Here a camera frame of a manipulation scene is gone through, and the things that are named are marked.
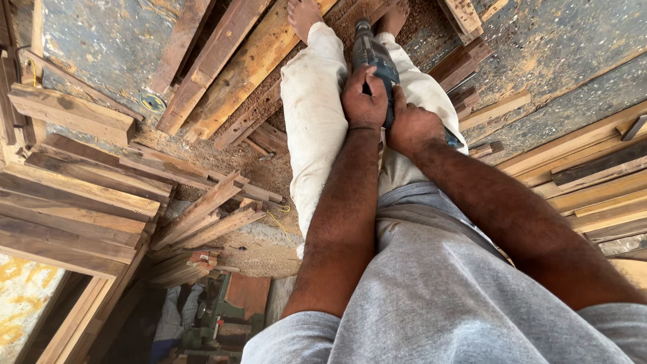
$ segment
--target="person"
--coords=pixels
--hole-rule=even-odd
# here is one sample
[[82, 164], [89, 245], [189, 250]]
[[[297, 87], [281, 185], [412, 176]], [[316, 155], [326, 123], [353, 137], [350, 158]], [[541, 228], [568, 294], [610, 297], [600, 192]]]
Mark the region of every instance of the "person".
[[243, 363], [647, 362], [645, 296], [541, 197], [446, 144], [443, 125], [465, 143], [448, 97], [395, 43], [408, 12], [377, 35], [401, 82], [378, 173], [384, 84], [367, 65], [347, 77], [316, 3], [289, 0], [308, 45], [281, 70], [305, 251]]

